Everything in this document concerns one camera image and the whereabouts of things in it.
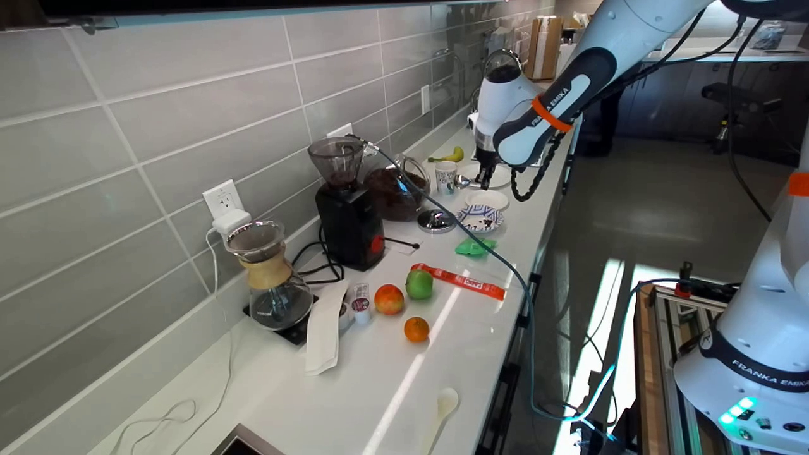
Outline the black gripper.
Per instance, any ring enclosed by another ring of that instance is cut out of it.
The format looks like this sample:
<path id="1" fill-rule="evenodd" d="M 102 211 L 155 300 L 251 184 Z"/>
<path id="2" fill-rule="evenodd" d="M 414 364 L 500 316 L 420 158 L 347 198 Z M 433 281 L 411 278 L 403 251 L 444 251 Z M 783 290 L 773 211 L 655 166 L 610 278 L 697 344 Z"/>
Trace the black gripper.
<path id="1" fill-rule="evenodd" d="M 497 155 L 477 146 L 477 150 L 475 150 L 475 158 L 477 158 L 475 181 L 477 181 L 480 187 L 490 187 L 490 179 L 492 179 L 492 172 L 495 172 L 495 165 L 497 165 Z"/>

